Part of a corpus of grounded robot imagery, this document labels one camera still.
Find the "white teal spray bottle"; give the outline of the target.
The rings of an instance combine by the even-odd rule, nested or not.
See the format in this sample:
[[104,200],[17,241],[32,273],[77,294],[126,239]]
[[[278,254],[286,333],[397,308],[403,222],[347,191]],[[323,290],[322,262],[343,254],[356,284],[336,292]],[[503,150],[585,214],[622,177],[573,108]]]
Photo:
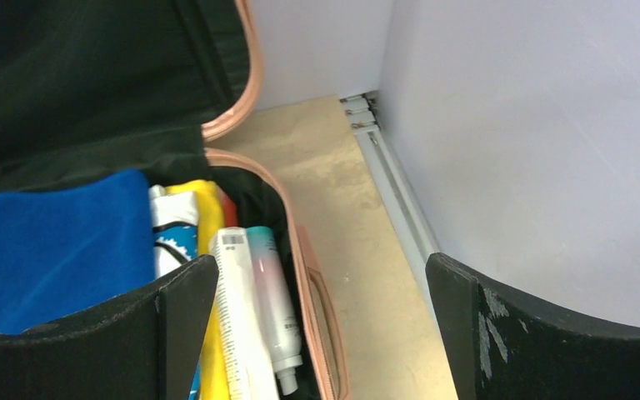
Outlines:
[[262,332],[281,393],[298,390],[296,369],[303,364],[302,333],[293,309],[273,231],[246,229],[252,256]]

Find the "pink suitcase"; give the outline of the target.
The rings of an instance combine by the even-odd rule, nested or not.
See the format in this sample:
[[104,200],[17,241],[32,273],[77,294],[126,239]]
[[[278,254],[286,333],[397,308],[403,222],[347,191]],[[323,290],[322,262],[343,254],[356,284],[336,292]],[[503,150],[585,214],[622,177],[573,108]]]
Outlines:
[[[293,399],[347,399],[348,365],[311,240],[279,181],[210,148],[253,111],[262,53],[245,1],[0,1],[0,193],[133,170],[213,182],[272,229],[302,333]],[[148,284],[0,334],[0,399],[189,399],[218,285],[207,252]]]

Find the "red white tie-dye cloth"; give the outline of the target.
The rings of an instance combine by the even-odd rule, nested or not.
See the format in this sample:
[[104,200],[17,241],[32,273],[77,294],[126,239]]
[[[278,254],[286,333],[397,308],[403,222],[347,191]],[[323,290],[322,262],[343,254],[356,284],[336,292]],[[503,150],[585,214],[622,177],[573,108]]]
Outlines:
[[234,201],[220,188],[217,188],[217,199],[220,202],[224,227],[233,228],[238,226],[237,207]]

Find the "aluminium rail frame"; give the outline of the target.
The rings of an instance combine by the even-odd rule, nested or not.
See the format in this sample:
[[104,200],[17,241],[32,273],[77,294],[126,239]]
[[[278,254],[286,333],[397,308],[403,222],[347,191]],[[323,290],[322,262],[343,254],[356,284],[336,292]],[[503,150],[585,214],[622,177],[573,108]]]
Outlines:
[[408,177],[388,141],[378,108],[378,92],[340,100],[362,155],[397,234],[425,303],[433,306],[426,263],[438,251],[436,239],[414,197]]

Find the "white toothpaste box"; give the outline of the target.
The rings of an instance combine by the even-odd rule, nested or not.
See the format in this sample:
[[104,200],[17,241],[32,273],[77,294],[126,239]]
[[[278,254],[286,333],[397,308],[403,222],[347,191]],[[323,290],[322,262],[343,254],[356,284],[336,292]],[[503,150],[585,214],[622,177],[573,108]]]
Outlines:
[[246,230],[227,227],[209,243],[218,267],[216,302],[231,399],[278,399],[266,348]]

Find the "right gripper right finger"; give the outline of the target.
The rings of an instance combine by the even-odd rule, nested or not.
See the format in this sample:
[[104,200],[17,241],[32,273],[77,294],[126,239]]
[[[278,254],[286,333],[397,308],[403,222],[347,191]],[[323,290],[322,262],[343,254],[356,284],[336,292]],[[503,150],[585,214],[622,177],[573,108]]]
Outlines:
[[461,399],[640,399],[640,327],[591,317],[436,252],[425,273]]

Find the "blue cloth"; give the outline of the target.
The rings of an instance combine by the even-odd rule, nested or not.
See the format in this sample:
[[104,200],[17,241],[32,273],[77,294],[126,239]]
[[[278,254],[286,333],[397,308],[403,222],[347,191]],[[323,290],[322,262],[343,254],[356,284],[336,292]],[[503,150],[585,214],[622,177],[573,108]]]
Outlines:
[[148,180],[0,193],[0,334],[19,334],[155,278]]

